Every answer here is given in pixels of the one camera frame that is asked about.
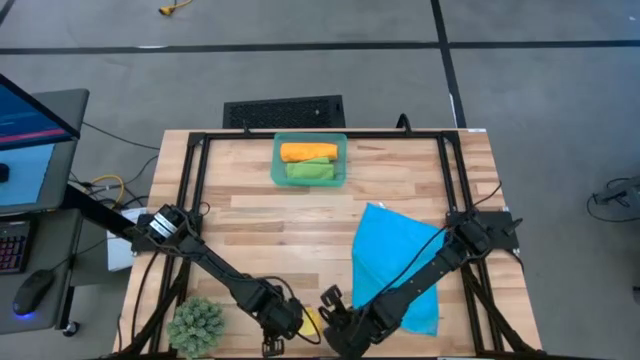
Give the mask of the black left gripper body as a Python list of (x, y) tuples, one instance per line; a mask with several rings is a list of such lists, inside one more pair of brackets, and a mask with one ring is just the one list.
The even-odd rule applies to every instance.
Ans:
[(257, 319), (266, 338), (291, 340), (303, 324), (303, 306), (295, 297), (273, 297), (257, 312)]

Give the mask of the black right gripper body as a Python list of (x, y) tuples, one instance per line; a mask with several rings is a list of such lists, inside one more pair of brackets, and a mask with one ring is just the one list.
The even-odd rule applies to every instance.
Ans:
[(352, 309), (330, 311), (323, 307), (322, 318), (326, 322), (324, 339), (341, 358), (361, 358), (372, 344), (379, 344), (395, 331), (395, 325)]

